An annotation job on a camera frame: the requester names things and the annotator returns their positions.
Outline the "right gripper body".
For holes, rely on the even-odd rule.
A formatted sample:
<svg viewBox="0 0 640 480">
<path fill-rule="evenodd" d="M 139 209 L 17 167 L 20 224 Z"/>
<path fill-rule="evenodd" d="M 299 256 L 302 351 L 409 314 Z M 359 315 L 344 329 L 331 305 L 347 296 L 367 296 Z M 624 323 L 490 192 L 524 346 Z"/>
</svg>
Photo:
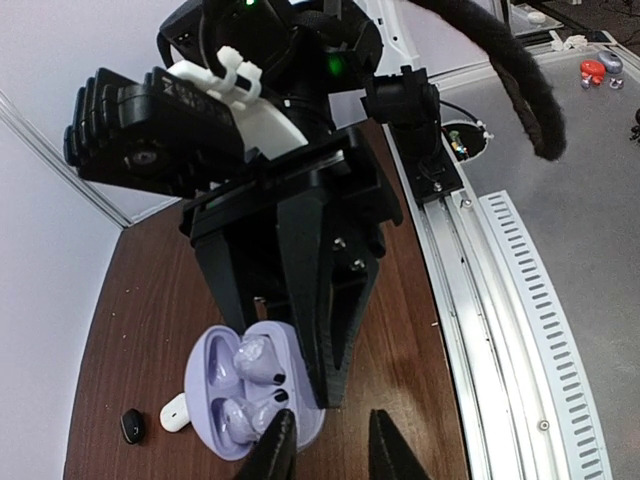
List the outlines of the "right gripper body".
<svg viewBox="0 0 640 480">
<path fill-rule="evenodd" d="M 257 163 L 249 177 L 189 202 L 180 230 L 226 320 L 350 316 L 386 253 L 381 226 L 403 214 L 357 127 Z"/>
</svg>

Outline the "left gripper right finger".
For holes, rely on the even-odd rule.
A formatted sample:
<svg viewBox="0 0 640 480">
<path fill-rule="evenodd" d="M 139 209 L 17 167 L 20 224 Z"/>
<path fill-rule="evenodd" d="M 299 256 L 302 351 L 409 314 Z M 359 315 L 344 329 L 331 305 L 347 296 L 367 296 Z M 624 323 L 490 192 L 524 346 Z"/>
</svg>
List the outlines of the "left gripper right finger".
<svg viewBox="0 0 640 480">
<path fill-rule="evenodd" d="M 388 412 L 382 409 L 370 412 L 368 463 L 370 479 L 429 479 Z"/>
</svg>

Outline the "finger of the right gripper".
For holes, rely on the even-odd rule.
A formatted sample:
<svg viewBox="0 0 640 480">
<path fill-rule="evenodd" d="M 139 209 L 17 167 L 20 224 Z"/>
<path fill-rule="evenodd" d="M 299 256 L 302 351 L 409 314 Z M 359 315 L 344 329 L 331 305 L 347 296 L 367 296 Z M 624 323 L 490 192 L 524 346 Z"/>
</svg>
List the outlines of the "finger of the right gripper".
<svg viewBox="0 0 640 480">
<path fill-rule="evenodd" d="M 255 322 L 255 305 L 245 256 L 223 234 L 199 241 L 195 255 L 226 324 L 246 330 Z"/>
<path fill-rule="evenodd" d="M 317 404 L 339 406 L 378 260 L 366 231 L 318 197 L 281 202 L 277 236 L 290 320 Z"/>
</svg>

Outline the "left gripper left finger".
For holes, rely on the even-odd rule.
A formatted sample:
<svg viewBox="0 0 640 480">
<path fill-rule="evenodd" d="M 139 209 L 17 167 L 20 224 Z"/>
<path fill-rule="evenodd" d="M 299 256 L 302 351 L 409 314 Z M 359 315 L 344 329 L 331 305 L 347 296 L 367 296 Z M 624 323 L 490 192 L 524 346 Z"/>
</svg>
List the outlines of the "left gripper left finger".
<svg viewBox="0 0 640 480">
<path fill-rule="evenodd" d="M 297 427 L 295 414 L 280 410 L 238 471 L 239 479 L 296 478 Z"/>
</svg>

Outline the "white stem earbud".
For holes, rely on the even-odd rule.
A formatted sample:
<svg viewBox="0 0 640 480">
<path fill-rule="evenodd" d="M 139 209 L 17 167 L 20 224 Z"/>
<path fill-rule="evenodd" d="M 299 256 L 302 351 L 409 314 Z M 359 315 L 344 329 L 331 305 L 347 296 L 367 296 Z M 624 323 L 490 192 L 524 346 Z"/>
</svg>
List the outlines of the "white stem earbud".
<svg viewBox="0 0 640 480">
<path fill-rule="evenodd" d="M 275 390 L 258 402 L 231 397 L 222 404 L 222 419 L 232 441 L 238 444 L 257 442 L 276 414 L 288 405 L 289 394 Z"/>
</svg>

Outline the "purple round charging case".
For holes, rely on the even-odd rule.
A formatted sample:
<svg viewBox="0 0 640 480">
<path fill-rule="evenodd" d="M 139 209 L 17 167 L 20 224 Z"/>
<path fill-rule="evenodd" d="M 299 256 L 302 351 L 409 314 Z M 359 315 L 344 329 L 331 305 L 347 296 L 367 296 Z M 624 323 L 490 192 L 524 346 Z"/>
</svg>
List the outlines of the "purple round charging case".
<svg viewBox="0 0 640 480">
<path fill-rule="evenodd" d="M 232 363 L 241 340 L 264 335 L 273 342 L 286 379 L 281 385 L 260 385 L 241 378 Z M 214 325 L 197 340 L 189 356 L 184 392 L 190 421 L 202 442 L 218 457 L 237 461 L 257 443 L 238 444 L 231 440 L 222 419 L 222 404 L 231 397 L 252 402 L 284 389 L 289 394 L 285 407 L 295 414 L 297 448 L 304 450 L 318 437 L 326 413 L 318 407 L 310 385 L 294 328 L 278 321 L 259 321 L 244 335 Z"/>
</svg>

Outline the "purple stem earbud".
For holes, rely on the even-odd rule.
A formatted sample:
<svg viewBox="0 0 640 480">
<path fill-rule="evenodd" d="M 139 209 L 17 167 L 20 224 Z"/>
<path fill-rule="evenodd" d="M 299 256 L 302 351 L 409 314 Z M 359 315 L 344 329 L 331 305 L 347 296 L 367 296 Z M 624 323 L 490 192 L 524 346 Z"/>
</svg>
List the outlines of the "purple stem earbud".
<svg viewBox="0 0 640 480">
<path fill-rule="evenodd" d="M 264 335 L 243 338 L 232 359 L 237 374 L 260 385 L 281 385 L 286 379 L 271 339 Z"/>
</svg>

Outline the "white charging case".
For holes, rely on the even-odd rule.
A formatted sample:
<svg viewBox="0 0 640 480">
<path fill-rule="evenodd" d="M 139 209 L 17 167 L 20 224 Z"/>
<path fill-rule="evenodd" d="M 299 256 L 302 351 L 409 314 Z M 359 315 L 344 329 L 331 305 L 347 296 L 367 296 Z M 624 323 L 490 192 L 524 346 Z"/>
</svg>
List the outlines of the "white charging case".
<svg viewBox="0 0 640 480">
<path fill-rule="evenodd" d="M 184 392 L 162 407 L 159 420 L 162 428 L 169 433 L 177 433 L 191 423 Z"/>
</svg>

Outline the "black charging case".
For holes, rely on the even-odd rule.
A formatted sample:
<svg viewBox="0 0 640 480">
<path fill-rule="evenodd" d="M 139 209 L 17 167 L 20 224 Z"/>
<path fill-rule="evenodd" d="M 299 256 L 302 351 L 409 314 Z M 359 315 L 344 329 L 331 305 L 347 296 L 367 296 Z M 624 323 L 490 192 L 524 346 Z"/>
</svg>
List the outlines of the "black charging case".
<svg viewBox="0 0 640 480">
<path fill-rule="evenodd" d="M 120 419 L 121 430 L 127 444 L 140 443 L 146 436 L 144 415 L 137 409 L 127 410 Z"/>
</svg>

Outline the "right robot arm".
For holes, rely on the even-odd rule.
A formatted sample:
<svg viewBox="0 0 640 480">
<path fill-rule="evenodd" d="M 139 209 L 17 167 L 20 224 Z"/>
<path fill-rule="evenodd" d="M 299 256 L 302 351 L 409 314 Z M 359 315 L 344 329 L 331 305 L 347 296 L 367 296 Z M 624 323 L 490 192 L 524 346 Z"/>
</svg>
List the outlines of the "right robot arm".
<svg viewBox="0 0 640 480">
<path fill-rule="evenodd" d="M 419 175 L 444 154 L 440 95 L 424 69 L 379 76 L 380 32 L 350 1 L 255 6 L 215 1 L 199 25 L 202 57 L 237 48 L 264 69 L 276 109 L 305 144 L 190 204 L 182 229 L 229 327 L 267 313 L 292 325 L 318 404 L 342 402 L 355 338 L 386 253 L 381 227 L 400 224 L 400 200 L 365 135 L 337 129 L 333 93 L 363 89 L 366 114 L 394 134 Z"/>
</svg>

